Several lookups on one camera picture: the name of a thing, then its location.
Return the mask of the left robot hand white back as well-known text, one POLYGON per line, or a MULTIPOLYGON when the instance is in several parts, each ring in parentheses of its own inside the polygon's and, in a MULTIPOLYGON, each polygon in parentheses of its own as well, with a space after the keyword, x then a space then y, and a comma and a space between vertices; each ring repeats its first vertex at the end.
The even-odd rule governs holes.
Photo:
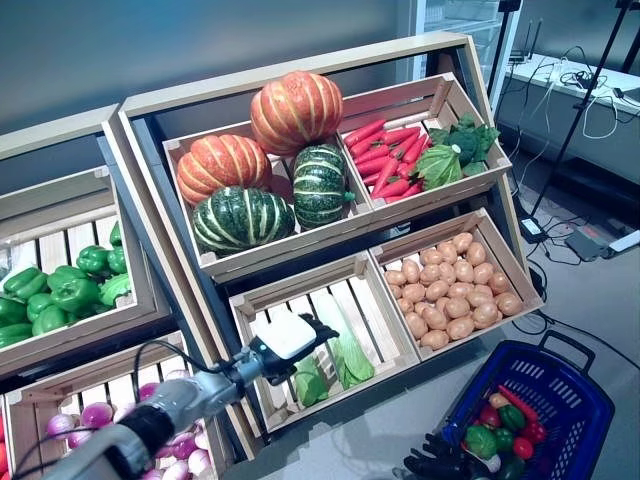
POLYGON ((295 364, 339 333, 310 313, 282 313, 266 327, 260 327, 249 343, 257 357, 260 375, 276 386, 296 372, 295 364))

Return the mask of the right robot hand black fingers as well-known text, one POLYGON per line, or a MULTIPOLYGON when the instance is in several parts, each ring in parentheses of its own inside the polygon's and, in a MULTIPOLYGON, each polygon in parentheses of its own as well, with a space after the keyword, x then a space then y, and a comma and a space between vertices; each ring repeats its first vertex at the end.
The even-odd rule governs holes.
POLYGON ((403 458, 403 465, 413 479, 495 478, 483 461, 431 433, 425 434, 421 450, 410 449, 403 458))

